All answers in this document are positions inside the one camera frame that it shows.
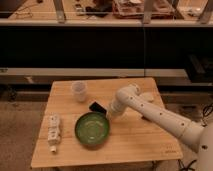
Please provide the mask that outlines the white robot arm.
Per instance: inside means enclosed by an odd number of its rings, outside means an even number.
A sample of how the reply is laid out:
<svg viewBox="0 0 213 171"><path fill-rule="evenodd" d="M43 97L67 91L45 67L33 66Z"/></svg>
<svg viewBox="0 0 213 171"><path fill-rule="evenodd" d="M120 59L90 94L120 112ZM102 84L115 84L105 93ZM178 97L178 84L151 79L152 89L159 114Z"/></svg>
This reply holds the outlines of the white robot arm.
<svg viewBox="0 0 213 171"><path fill-rule="evenodd" d="M107 114L122 115L129 107L176 137L197 154L196 171L213 171L213 123L206 127L146 101L140 95L140 87L130 84L115 92Z"/></svg>

